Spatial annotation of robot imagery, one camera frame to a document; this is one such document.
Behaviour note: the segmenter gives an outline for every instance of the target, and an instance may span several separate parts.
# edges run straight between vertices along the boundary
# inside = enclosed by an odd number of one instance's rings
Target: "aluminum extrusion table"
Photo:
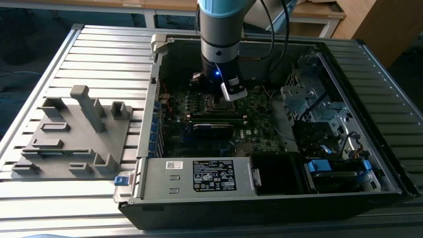
[[[45,70],[16,120],[0,143],[0,237],[54,234],[70,237],[164,236],[184,234],[253,235],[314,231],[313,235],[401,236],[423,231],[423,200],[396,208],[372,210],[337,222],[216,228],[212,230],[138,231],[117,210],[112,181],[14,181],[10,168],[20,159],[21,148],[44,116],[37,106],[42,98],[69,94],[76,84],[90,88],[90,97],[102,105],[118,99],[134,108],[122,155],[121,169],[136,162],[145,91],[152,59],[149,42],[154,33],[194,35],[193,31],[102,26],[73,26]],[[246,34],[246,37],[265,38]],[[324,42],[345,72],[358,97],[384,134],[414,184],[423,186],[423,116],[381,68],[365,45],[353,40],[293,38]],[[66,103],[76,103],[64,98]],[[342,229],[336,233],[329,230]]]

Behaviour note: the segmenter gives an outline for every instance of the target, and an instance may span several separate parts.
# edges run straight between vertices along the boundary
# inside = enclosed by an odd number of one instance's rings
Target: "wire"
[[[266,6],[264,4],[264,1],[260,0],[261,2],[261,5],[262,5],[262,8],[264,8],[264,11],[265,11],[265,15],[266,15],[266,18],[269,20],[269,23],[270,23],[270,29],[272,29],[272,42],[270,42],[270,47],[269,47],[269,50],[266,51],[266,54],[260,58],[260,60],[264,60],[268,58],[268,56],[270,55],[270,52],[273,50],[273,46],[274,46],[274,29],[273,29],[273,21],[272,21],[272,17],[270,17],[270,14],[269,14],[269,10],[266,9]]]
[[[289,39],[289,15],[288,15],[288,8],[285,6],[284,0],[281,0],[281,6],[282,6],[282,11],[284,11],[284,18],[285,18],[285,34],[284,34],[284,47],[282,47],[282,52],[280,54],[278,60],[276,62],[276,64],[273,65],[273,67],[269,70],[269,73],[272,73],[274,71],[274,69],[277,68],[277,65],[280,64],[280,61],[284,57],[285,54],[285,50],[288,47],[288,39]]]
[[[261,87],[262,87],[262,90],[264,90],[266,96],[270,98],[270,95],[269,95],[269,93],[266,92],[265,87],[264,87],[264,86],[261,86]]]
[[[305,111],[302,112],[301,116],[298,117],[297,120],[301,120],[302,117],[310,112],[310,110],[313,110],[313,108],[318,105],[318,103],[322,101],[322,99],[325,98],[325,96],[328,95],[328,92],[324,92],[320,97],[317,98],[317,100],[312,103],[312,105],[309,106],[309,108],[305,109]]]
[[[168,100],[168,93],[166,93],[166,87],[165,87],[165,84],[164,84],[164,82],[161,82],[161,84],[162,84],[162,88],[164,88],[164,93],[165,93],[165,104],[166,104],[166,108],[168,108],[168,110],[169,110],[169,113],[172,112],[172,109],[170,109],[170,105],[169,105],[169,100]]]
[[[272,101],[272,97],[273,97],[273,94],[276,93],[276,91],[270,94],[270,98],[269,98],[269,103],[266,105],[266,108],[269,109],[270,108],[270,101]]]
[[[6,76],[6,75],[9,75],[9,74],[14,74],[14,73],[30,73],[30,74],[36,74],[37,76],[42,76],[42,75],[41,75],[40,73],[37,73],[37,72],[30,72],[30,71],[16,71],[16,72],[9,72],[9,73],[5,73],[5,74],[0,75],[0,77]]]
[[[0,99],[0,102],[4,102],[4,103],[21,103],[21,102],[25,102],[25,100],[21,100],[21,101],[9,101],[9,100]]]
[[[193,25],[193,28],[194,28],[196,35],[197,35],[197,36],[198,36],[198,31],[197,31],[197,27],[198,27],[198,19],[200,19],[200,7],[198,7],[198,5],[197,5],[196,19],[194,19],[194,25]]]
[[[337,155],[337,159],[340,159],[342,157],[342,153],[344,153],[344,148],[345,148],[345,145],[346,145],[346,141],[348,141],[348,138],[353,135],[357,135],[357,133],[354,131],[350,131],[346,136],[344,137],[342,141],[341,141],[341,146],[340,146],[340,150],[338,150],[338,155]]]
[[[352,158],[357,158],[358,156],[358,153],[362,151],[364,147],[362,147],[362,144],[358,142],[358,140],[356,139],[354,140],[356,144],[358,145],[358,148],[356,149],[354,153],[350,155],[349,159]]]
[[[296,140],[293,140],[293,139],[290,139],[290,138],[288,138],[288,137],[285,137],[281,133],[280,133],[280,131],[277,130],[277,128],[273,126],[273,129],[274,129],[274,131],[277,132],[277,134],[284,138],[284,139],[286,139],[286,140],[290,140],[290,141],[293,141],[293,142],[296,142]]]

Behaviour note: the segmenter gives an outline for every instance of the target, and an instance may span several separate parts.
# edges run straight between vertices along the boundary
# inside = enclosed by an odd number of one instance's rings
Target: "white sticker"
[[[141,7],[140,4],[122,4],[122,6]]]
[[[184,162],[181,161],[166,161],[165,169],[166,170],[181,170],[184,167]]]

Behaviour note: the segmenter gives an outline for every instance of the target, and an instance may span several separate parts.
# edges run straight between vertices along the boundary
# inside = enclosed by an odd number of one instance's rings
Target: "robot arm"
[[[202,75],[221,82],[226,101],[246,96],[237,65],[244,16],[254,0],[198,0]]]

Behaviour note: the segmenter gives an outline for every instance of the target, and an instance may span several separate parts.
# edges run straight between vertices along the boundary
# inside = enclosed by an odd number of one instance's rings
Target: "warning label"
[[[232,160],[193,161],[192,168],[196,192],[236,190]]]

